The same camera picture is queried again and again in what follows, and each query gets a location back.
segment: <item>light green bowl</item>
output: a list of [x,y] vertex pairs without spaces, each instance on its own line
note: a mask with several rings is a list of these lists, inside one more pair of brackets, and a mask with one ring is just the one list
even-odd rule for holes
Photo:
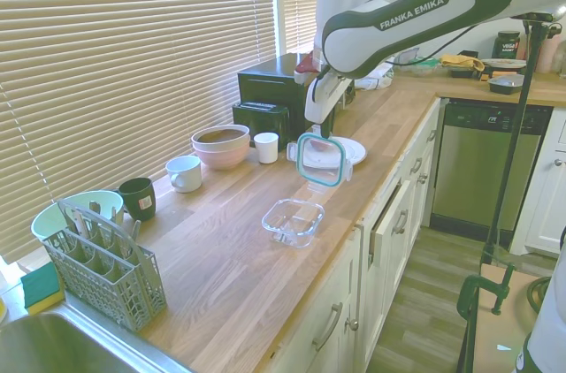
[[[116,208],[116,223],[122,224],[124,220],[124,201],[122,197],[111,190],[91,190],[82,194],[74,194],[65,198],[66,201],[88,208],[91,201],[100,204],[100,215],[108,218],[112,217],[112,207]],[[32,233],[39,240],[44,240],[59,230],[65,229],[67,223],[56,203],[44,209],[34,219],[32,223]]]

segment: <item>stainless steel sink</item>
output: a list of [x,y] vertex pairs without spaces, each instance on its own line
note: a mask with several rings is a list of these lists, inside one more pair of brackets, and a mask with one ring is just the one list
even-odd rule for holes
[[36,316],[26,316],[21,285],[2,297],[9,313],[0,325],[0,372],[191,372],[70,294]]

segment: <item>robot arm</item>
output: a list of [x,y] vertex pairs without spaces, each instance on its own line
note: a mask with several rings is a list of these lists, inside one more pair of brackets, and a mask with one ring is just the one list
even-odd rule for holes
[[310,85],[305,117],[322,123],[352,79],[397,52],[463,27],[565,1],[317,0],[313,59],[324,73]]

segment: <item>white mug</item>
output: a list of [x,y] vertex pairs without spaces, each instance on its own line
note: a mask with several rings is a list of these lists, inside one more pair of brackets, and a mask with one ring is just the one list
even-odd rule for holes
[[198,156],[185,155],[173,158],[165,169],[176,192],[182,194],[193,192],[203,183],[201,160]]
[[279,154],[279,136],[276,133],[260,133],[254,136],[259,162],[271,164],[277,161]]

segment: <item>cutlery basket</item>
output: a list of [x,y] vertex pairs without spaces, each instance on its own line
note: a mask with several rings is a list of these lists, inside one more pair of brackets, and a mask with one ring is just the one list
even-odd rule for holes
[[88,237],[65,228],[43,241],[65,287],[118,324],[140,330],[166,305],[155,255],[94,211],[72,210],[89,225]]

